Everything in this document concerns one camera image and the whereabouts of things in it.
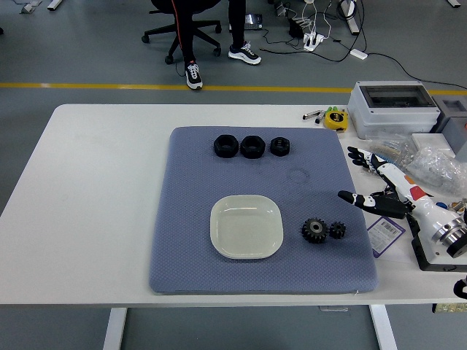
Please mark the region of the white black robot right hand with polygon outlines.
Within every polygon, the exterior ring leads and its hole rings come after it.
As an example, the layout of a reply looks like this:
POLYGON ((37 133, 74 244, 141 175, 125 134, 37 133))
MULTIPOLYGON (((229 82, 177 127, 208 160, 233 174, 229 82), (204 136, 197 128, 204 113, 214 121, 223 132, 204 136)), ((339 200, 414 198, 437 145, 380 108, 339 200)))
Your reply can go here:
POLYGON ((348 156, 357 166, 379 175, 393 191, 359 195, 345 190, 338 192, 344 201, 372 214, 403 219, 410 214, 418 223, 420 232, 443 244, 466 235, 466 224, 459 214, 437 206, 428 194, 408 175, 378 155, 355 147, 347 148, 348 156))

